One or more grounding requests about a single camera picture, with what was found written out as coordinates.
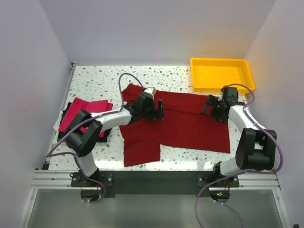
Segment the dark red t shirt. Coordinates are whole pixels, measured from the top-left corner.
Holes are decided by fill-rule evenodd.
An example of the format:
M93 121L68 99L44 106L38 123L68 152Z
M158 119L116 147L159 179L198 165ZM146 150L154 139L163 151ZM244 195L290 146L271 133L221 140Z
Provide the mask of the dark red t shirt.
M164 118L120 126L124 139L124 166L161 159L161 145L185 149L230 153L228 124L201 111L208 96L156 91L163 100Z

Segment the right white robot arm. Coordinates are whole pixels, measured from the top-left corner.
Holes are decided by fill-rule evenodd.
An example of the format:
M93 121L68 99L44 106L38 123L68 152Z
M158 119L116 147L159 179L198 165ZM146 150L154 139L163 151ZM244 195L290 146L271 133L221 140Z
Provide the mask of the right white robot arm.
M222 95L209 95L202 114L209 113L216 121L229 119L241 132L235 157L214 165L212 173L204 181L221 187L241 171L272 171L276 155L276 132L261 126L248 111L248 104L238 100L238 90L225 86Z

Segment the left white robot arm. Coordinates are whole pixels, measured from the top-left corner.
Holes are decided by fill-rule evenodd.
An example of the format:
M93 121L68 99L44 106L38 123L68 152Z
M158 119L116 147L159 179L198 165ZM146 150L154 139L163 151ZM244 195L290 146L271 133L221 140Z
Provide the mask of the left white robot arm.
M80 111L64 132L63 141L75 153L76 164L82 174L82 182L94 186L100 181L99 169L92 150L99 134L117 126L126 126L140 121L164 118L163 100L154 100L154 90L149 87L135 100L123 102L119 109L92 114Z

